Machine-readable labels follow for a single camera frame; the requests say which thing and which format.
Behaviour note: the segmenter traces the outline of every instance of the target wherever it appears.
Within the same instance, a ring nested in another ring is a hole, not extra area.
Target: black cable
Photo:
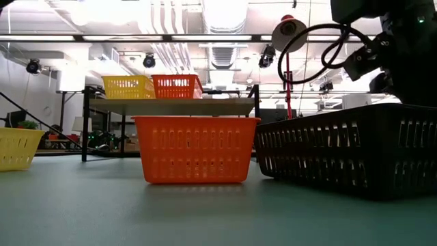
[[[283,73],[282,73],[282,61],[283,58],[285,56],[285,54],[287,53],[288,48],[291,47],[291,45],[293,45],[293,43],[295,43],[299,38],[303,37],[305,34],[309,33],[310,31],[315,31],[315,30],[319,30],[319,29],[339,29],[341,31],[341,36],[340,38],[335,41],[334,43],[332,43],[323,53],[322,53],[322,63],[324,64],[324,67],[317,73],[315,73],[313,76],[303,79],[301,81],[289,81],[287,80]],[[348,36],[350,34],[354,34],[355,36],[357,36],[361,42],[363,42],[364,44],[370,44],[371,40],[369,37],[367,37],[366,35],[364,35],[363,33],[361,33],[359,30],[351,27],[351,26],[347,26],[347,25],[340,25],[340,24],[320,24],[320,25],[314,25],[312,27],[308,27],[305,30],[303,30],[302,32],[300,32],[298,35],[296,35],[296,37],[292,38],[287,45],[285,45],[285,48],[283,49],[283,51],[281,52],[281,55],[279,56],[278,59],[278,75],[281,78],[282,81],[292,84],[292,85],[299,85],[299,84],[303,84],[306,82],[310,82],[316,78],[318,78],[322,73],[324,73],[326,70],[328,70],[329,68],[341,68],[343,66],[343,63],[340,64],[333,64],[333,62],[335,61],[335,59],[337,58],[338,54],[340,53],[341,48],[344,45],[344,42],[346,41],[346,39],[348,38]],[[333,50],[336,46],[338,46],[337,50],[335,51],[334,55],[331,57],[331,59],[326,63],[324,61],[324,58],[326,58],[326,55]]]
[[[80,149],[82,149],[82,146],[80,144],[78,144],[77,142],[75,142],[73,139],[65,136],[63,133],[61,133],[60,131],[56,130],[55,128],[49,126],[48,124],[44,123],[43,121],[37,119],[37,117],[33,116],[32,114],[30,114],[29,112],[26,111],[26,109],[22,108],[20,105],[16,104],[13,100],[11,100],[10,98],[8,98],[3,92],[0,92],[0,96],[4,97],[7,101],[9,101],[9,103],[12,103],[15,107],[18,107],[19,109],[23,110],[24,112],[26,112],[26,114],[30,117],[32,117],[33,119],[35,119],[36,121],[38,121],[39,123],[49,127],[51,130],[55,131],[57,134],[65,137],[66,139],[70,140],[74,145],[78,146]]]

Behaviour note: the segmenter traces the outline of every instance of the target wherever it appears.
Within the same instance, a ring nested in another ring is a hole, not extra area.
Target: yellow plastic basket
[[[44,131],[0,128],[0,172],[30,167]]]
[[[153,82],[146,76],[103,76],[108,99],[155,99]]]

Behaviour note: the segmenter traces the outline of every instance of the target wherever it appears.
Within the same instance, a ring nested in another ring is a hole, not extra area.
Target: camera
[[[145,54],[145,58],[143,61],[143,66],[145,68],[153,68],[156,65],[155,58],[153,54]]]
[[[266,48],[262,52],[261,59],[259,59],[258,66],[260,68],[268,68],[276,55],[276,51],[272,45],[267,44]]]
[[[42,72],[42,66],[39,59],[30,59],[30,62],[26,66],[26,71],[29,74],[39,75]]]

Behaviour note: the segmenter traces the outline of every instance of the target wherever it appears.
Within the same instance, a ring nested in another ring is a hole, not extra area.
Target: table
[[[139,159],[0,173],[0,245],[435,245],[437,197],[370,202],[276,182],[148,185]]]

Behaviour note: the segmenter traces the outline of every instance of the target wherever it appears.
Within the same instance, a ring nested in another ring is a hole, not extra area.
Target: ceiling
[[[101,1],[102,6],[107,8],[109,0]],[[201,0],[180,0],[183,5],[183,26],[186,33],[204,33],[203,19],[201,13]],[[304,22],[307,26],[331,23],[330,0],[298,0],[297,6],[292,7],[293,1],[286,0],[249,0],[246,25],[244,33],[248,34],[271,34],[272,30],[280,22],[281,17],[291,14]],[[1,33],[84,33],[84,34],[112,34],[112,33],[135,33],[140,34],[138,20],[144,18],[139,1],[123,1],[122,8],[114,10],[114,16],[124,16],[128,21],[123,25],[114,25],[110,22],[90,22],[84,26],[77,26],[72,21],[72,12],[77,6],[77,1],[15,1],[7,11],[3,11],[0,17]],[[374,36],[381,32],[379,19],[360,19],[352,24],[353,27],[364,34]],[[318,35],[338,35],[339,32],[333,29],[325,29],[313,32]],[[327,43],[311,43],[304,45],[299,51],[290,55],[290,66],[294,72],[294,79],[301,80],[318,72],[322,65],[320,55],[328,46]],[[16,48],[26,51],[62,51],[72,59],[84,59],[81,50],[88,49],[90,44],[44,44],[44,43],[18,43]],[[129,70],[135,74],[160,74],[165,72],[165,67],[159,61],[156,67],[145,69],[142,61],[146,52],[153,52],[150,44],[104,44],[106,49],[114,48],[120,52],[120,59]],[[269,68],[260,69],[257,65],[260,53],[265,44],[247,44],[247,48],[241,48],[235,62],[235,68],[239,71],[234,74],[234,82],[246,87],[247,79],[261,85],[261,90],[281,90],[282,82],[277,75],[276,60]],[[344,60],[348,54],[360,48],[361,44],[345,45],[337,62]],[[199,48],[199,44],[188,44],[190,57],[203,84],[208,78],[208,54],[205,49]],[[330,71],[326,76],[334,81],[337,92],[352,91],[366,92],[368,83],[378,72],[364,76],[360,81],[344,81],[340,70]],[[305,85],[304,91],[318,90],[318,85]],[[302,86],[296,86],[295,91],[300,92]],[[303,109],[313,109],[314,103],[321,98],[317,96],[303,96],[302,102],[295,100],[295,107],[300,105]],[[276,100],[265,100],[265,107],[274,107]]]

